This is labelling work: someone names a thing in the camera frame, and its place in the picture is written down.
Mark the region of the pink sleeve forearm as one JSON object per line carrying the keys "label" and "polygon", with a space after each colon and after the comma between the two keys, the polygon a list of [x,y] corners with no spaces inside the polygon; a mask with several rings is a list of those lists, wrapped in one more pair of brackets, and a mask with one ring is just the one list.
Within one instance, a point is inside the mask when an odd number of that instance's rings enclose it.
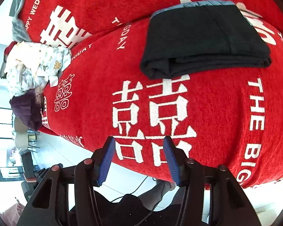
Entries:
{"label": "pink sleeve forearm", "polygon": [[0,213],[0,218],[7,226],[16,226],[24,208],[25,206],[18,202]]}

